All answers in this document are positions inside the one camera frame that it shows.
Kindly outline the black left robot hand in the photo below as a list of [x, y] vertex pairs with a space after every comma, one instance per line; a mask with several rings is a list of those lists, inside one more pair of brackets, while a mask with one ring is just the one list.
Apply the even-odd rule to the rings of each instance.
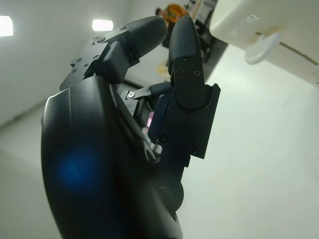
[[118, 92], [166, 34], [164, 19], [150, 16], [91, 38], [46, 102], [42, 175], [64, 239], [183, 237], [183, 171], [205, 157], [220, 95], [205, 83], [191, 17], [172, 30], [170, 82]]

